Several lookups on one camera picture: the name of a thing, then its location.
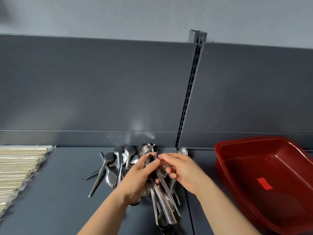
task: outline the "person's right arm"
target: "person's right arm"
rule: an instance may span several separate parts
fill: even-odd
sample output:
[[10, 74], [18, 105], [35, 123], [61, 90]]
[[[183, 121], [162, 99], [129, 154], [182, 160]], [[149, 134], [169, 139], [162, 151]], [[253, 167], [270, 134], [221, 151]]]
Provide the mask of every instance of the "person's right arm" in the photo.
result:
[[215, 235], [260, 235], [228, 197], [189, 157], [182, 154], [160, 154], [166, 172], [190, 193], [196, 195]]

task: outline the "red sticker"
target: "red sticker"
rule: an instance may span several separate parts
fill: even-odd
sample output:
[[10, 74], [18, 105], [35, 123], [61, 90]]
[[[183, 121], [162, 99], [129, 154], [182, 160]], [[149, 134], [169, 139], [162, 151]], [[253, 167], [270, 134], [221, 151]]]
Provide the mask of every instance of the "red sticker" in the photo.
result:
[[273, 189], [272, 186], [270, 186], [269, 183], [267, 183], [267, 181], [265, 180], [264, 177], [261, 177], [261, 178], [257, 178], [258, 182], [261, 184], [261, 186], [263, 186], [263, 188], [265, 190], [270, 190], [270, 189]]

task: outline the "person's right hand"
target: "person's right hand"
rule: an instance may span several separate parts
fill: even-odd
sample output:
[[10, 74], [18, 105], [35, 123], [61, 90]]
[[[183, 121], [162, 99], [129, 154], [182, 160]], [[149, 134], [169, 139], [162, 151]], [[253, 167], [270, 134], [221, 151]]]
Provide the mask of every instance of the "person's right hand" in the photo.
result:
[[178, 153], [163, 153], [158, 157], [169, 177], [176, 179], [190, 193], [197, 194], [202, 179], [207, 177], [204, 171], [189, 156]]

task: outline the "person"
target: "person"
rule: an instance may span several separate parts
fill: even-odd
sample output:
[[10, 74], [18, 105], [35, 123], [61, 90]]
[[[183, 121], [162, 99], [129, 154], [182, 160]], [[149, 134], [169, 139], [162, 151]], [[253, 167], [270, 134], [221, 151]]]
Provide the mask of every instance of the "person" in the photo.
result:
[[127, 206], [139, 200], [146, 190], [145, 183], [149, 174], [162, 165], [169, 165], [166, 167], [169, 177], [176, 179], [198, 198], [214, 235], [260, 235], [189, 156], [177, 153], [160, 154], [158, 159], [144, 167], [147, 156], [148, 154], [143, 155], [133, 165], [119, 186], [104, 200], [77, 235], [117, 234]]

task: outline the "red plastic tub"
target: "red plastic tub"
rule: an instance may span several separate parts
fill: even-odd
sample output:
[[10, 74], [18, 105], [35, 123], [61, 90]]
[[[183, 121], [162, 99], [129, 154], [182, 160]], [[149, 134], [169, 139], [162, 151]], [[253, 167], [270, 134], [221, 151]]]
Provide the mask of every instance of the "red plastic tub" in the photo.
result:
[[216, 167], [239, 210], [282, 235], [313, 231], [313, 159], [283, 137], [219, 142]]

